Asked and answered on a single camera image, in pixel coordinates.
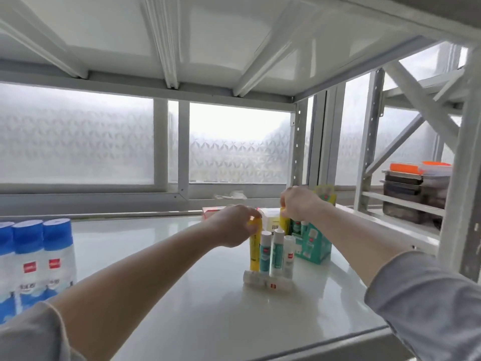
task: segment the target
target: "white metal shelving unit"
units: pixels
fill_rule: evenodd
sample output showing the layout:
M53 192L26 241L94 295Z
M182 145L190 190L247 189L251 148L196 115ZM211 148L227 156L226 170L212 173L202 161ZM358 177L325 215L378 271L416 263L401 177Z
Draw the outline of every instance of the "white metal shelving unit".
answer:
M372 71L355 201L356 209L367 210L367 198L373 196L369 174L379 164L373 133L385 70L399 89L386 91L384 103L409 104L421 115L381 157L423 120L456 151L438 257L477 280L480 14L478 0L0 0L0 82L153 98L158 132L167 115L165 100L179 101L173 190L159 180L135 192L3 192L0 213L48 210L55 215L75 209L71 213L84 214L93 208L122 214L204 206L205 201L193 199L199 188L189 183L189 102L291 113L292 185L303 175L306 99L316 95L309 185L332 182L336 138L324 138L339 130L334 117L341 115L343 84ZM445 40L472 50L464 77L448 71L419 84L398 62ZM466 83L458 90L461 78ZM459 102L466 102L460 128L448 116L459 111ZM155 159L158 167L165 165L164 157Z

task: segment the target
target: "sleeve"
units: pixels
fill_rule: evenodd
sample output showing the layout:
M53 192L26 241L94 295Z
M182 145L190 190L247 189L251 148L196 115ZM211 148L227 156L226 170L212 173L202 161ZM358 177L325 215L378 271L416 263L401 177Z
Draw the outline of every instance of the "sleeve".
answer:
M44 302L0 326L0 359L86 361L70 347L57 310Z
M481 287L422 252L395 257L366 304L423 361L481 360Z

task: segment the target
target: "hand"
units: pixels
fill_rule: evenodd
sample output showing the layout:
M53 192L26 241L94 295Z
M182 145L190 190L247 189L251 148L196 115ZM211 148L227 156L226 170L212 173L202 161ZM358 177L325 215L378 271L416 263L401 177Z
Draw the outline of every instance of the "hand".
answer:
M204 223L212 230L214 245L236 247L256 233L257 226L248 224L251 217L260 218L261 214L250 206L237 204L218 211Z
M311 221L313 208L324 204L312 191L298 186L287 188L280 194L280 206L285 207L281 215L295 221Z

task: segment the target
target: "blue bottle cap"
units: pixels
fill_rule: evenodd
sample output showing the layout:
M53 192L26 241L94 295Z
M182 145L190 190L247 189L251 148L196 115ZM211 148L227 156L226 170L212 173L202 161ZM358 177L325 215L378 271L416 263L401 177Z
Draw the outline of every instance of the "blue bottle cap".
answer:
M27 220L12 225L15 253L37 252L43 249L42 220Z
M57 251L73 244L70 219L52 219L43 223L43 246L46 251Z
M0 222L0 256L14 251L14 233L12 221Z

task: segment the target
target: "orange lid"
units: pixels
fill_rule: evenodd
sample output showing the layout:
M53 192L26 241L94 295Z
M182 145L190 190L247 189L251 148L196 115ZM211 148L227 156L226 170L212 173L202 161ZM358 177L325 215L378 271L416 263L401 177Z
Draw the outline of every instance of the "orange lid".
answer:
M444 162L432 162L432 161L422 161L426 166L450 166L449 163Z
M415 175L421 175L422 173L418 166L410 163L391 163L389 169L395 172L412 173Z

